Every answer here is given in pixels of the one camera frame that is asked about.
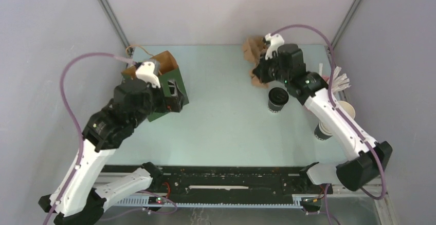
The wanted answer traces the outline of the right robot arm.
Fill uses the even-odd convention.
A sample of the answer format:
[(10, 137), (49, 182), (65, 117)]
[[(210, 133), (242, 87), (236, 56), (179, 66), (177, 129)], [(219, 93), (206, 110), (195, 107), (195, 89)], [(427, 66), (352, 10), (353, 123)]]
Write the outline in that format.
[(378, 142), (349, 116), (328, 90), (327, 82), (306, 69), (303, 51), (296, 44), (285, 44), (271, 57), (262, 55), (252, 71), (262, 83), (278, 81), (288, 94), (326, 125), (341, 145), (347, 160), (337, 165), (314, 163), (299, 179), (305, 193), (312, 193), (332, 175), (345, 188), (357, 191), (381, 176), (393, 152), (387, 142)]

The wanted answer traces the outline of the black paper coffee cup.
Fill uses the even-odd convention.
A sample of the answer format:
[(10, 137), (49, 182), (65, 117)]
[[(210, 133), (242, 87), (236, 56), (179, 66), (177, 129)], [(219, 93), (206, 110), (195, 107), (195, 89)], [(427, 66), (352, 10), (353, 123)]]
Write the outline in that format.
[(268, 109), (272, 113), (280, 112), (283, 107), (288, 103), (288, 98), (280, 99), (280, 98), (269, 98), (268, 99)]

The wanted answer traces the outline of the green paper bag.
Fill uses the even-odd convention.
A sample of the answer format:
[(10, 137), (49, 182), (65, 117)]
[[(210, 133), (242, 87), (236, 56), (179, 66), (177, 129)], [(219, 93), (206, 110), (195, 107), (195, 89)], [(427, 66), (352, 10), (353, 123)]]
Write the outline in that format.
[[(133, 58), (136, 62), (143, 62), (147, 59), (155, 59), (160, 63), (158, 78), (161, 83), (162, 92), (165, 96), (168, 96), (170, 94), (167, 85), (167, 80), (169, 79), (175, 79), (178, 82), (180, 89), (187, 95), (178, 63), (175, 57), (169, 51), (165, 50), (159, 54), (153, 55), (147, 52), (145, 48), (140, 45), (130, 45), (125, 49), (125, 53), (129, 58)], [(153, 112), (151, 115), (148, 116), (148, 121), (155, 121), (168, 113), (169, 112), (160, 113), (157, 109), (157, 111)]]

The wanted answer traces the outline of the brown pulp cup carrier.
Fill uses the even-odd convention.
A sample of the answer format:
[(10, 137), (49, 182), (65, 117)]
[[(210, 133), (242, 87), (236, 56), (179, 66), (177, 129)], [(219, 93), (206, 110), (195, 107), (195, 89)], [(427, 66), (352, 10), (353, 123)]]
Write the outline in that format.
[(254, 69), (255, 68), (252, 68), (249, 71), (249, 75), (250, 75), (250, 78), (251, 78), (251, 84), (254, 87), (257, 87), (257, 88), (267, 89), (269, 87), (269, 84), (268, 83), (262, 83), (261, 80), (255, 74), (253, 74)]

